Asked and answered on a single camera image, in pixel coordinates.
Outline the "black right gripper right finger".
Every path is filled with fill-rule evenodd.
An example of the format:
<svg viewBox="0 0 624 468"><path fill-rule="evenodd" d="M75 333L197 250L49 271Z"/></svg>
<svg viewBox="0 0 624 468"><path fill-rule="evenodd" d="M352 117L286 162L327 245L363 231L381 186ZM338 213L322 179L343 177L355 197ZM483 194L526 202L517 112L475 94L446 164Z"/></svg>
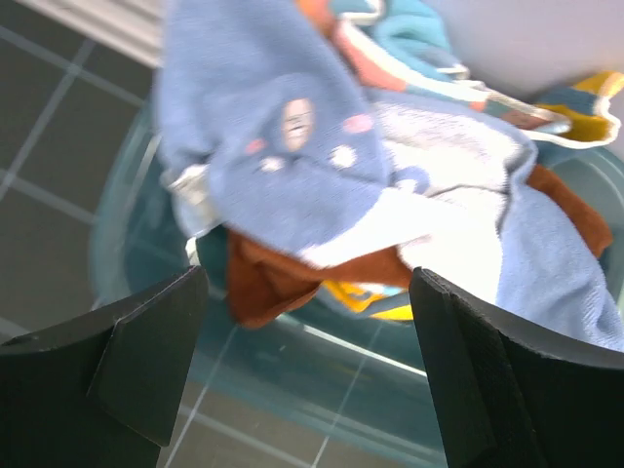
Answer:
<svg viewBox="0 0 624 468"><path fill-rule="evenodd" d="M623 356L416 269L409 297L451 467L619 467Z"/></svg>

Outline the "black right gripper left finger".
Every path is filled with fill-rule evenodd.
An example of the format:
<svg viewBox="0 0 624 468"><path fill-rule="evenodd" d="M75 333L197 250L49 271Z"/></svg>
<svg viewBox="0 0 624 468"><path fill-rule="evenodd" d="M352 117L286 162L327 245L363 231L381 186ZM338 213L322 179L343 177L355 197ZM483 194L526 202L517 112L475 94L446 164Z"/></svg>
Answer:
<svg viewBox="0 0 624 468"><path fill-rule="evenodd" d="M5 467L153 467L171 439L208 305L194 266L1 346Z"/></svg>

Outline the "light blue bear towel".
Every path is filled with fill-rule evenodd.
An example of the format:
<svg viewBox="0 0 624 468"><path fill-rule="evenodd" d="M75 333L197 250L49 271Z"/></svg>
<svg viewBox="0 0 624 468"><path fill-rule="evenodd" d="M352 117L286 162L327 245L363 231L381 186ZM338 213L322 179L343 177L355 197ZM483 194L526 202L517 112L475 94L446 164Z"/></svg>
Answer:
<svg viewBox="0 0 624 468"><path fill-rule="evenodd" d="M410 272L621 350L599 258L527 184L536 140L457 101L363 85L297 2L167 9L155 107L183 233L231 229L314 269L395 248ZM384 316L379 302L398 308L406 290L325 280L317 293Z"/></svg>

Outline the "blue plastic basin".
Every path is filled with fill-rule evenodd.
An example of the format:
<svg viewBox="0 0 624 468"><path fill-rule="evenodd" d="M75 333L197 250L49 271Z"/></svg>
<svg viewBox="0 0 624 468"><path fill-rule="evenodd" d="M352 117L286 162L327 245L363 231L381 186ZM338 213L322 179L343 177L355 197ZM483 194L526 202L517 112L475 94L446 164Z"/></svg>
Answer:
<svg viewBox="0 0 624 468"><path fill-rule="evenodd" d="M207 316L161 467L442 467L443 443L414 326L349 319L311 301L269 325L235 325L225 237L185 237L156 157L151 109L120 92L128 129L92 234L97 299L166 280L204 254Z"/></svg>

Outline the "brown towel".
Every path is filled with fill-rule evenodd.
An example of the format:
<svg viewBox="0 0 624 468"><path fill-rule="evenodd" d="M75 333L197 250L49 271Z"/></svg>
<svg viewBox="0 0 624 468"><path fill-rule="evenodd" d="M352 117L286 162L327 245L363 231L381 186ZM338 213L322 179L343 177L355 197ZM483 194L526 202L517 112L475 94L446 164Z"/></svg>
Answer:
<svg viewBox="0 0 624 468"><path fill-rule="evenodd" d="M527 184L554 201L568 216L590 252L599 257L613 242L601 215L581 200L554 172L536 165ZM325 280L409 286L411 272L389 248L333 268L314 269L227 231L226 284L230 312L237 322L259 328L305 305Z"/></svg>

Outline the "multicolour striped towel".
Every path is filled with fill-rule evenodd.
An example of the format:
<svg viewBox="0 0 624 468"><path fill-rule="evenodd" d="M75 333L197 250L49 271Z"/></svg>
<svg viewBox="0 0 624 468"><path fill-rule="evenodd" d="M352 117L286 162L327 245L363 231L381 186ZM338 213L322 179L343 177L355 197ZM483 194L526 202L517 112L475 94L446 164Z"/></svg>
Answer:
<svg viewBox="0 0 624 468"><path fill-rule="evenodd" d="M447 98L499 118L531 139L571 149L612 143L621 122L610 101L623 75L603 71L556 88L530 104L471 79L451 50L438 14L420 1L299 1L368 87Z"/></svg>

